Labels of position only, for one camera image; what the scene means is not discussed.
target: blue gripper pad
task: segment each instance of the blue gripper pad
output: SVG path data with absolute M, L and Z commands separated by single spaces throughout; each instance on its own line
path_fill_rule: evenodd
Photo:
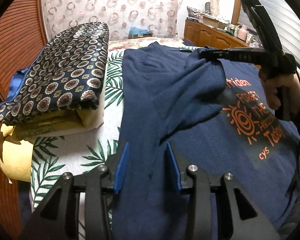
M 113 190 L 115 194 L 118 194 L 122 188 L 124 176 L 127 170 L 128 160 L 129 160 L 129 143 L 126 142 L 121 154 L 119 164 L 115 171 L 115 179 L 114 179 L 114 186 L 113 186 Z
M 167 143 L 167 149 L 166 149 L 166 156 L 168 161 L 168 166 L 171 174 L 171 179 L 173 182 L 173 185 L 178 193 L 180 193 L 182 186 L 181 186 L 181 174 L 180 170 L 176 161 L 176 158 L 173 154 L 173 150 L 171 147 L 171 144 Z

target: blue t-shirt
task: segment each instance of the blue t-shirt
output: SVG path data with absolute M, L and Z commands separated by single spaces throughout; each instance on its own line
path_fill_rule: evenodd
M 297 129 L 269 110 L 254 65 L 200 60 L 205 49 L 155 42 L 125 51 L 120 139 L 130 143 L 130 160 L 114 200 L 115 239 L 185 238 L 188 197 L 172 186 L 167 140 L 206 172 L 231 172 L 276 227 L 292 208 Z M 214 207 L 212 219 L 216 227 Z

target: hand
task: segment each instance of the hand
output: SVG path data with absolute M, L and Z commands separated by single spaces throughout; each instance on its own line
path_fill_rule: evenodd
M 292 117 L 300 112 L 300 83 L 297 74 L 279 75 L 272 79 L 267 79 L 267 75 L 262 69 L 259 70 L 259 78 L 266 95 L 268 106 L 277 110 L 281 102 L 277 97 L 277 88 L 284 86 L 288 88 L 290 102 L 290 113 Z

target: pink bottle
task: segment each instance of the pink bottle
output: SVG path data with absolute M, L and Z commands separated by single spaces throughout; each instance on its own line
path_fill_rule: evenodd
M 238 38 L 243 41 L 246 41 L 247 34 L 248 34 L 248 31 L 247 31 L 246 25 L 242 25 L 242 27 L 239 29 L 239 32 L 238 32 Z

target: wooden cabinet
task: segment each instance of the wooden cabinet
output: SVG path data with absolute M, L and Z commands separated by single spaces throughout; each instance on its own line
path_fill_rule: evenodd
M 231 38 L 228 38 L 223 35 L 215 35 L 215 47 L 217 49 L 226 49 L 226 48 L 233 48 L 234 42 Z
M 193 39 L 193 44 L 195 43 L 196 46 L 198 47 L 203 47 L 203 46 L 210 46 L 209 44 L 211 44 L 212 40 L 213 40 L 213 36 L 212 36 L 212 32 L 209 31 L 208 29 L 199 29 L 197 30 L 197 37 L 195 39 Z
M 189 20 L 186 20 L 184 38 L 198 47 L 211 46 L 217 49 L 248 47 L 247 43 L 234 36 Z
M 184 37 L 188 41 L 194 41 L 194 39 L 197 39 L 197 28 L 193 25 L 189 25 L 188 28 L 185 29 Z

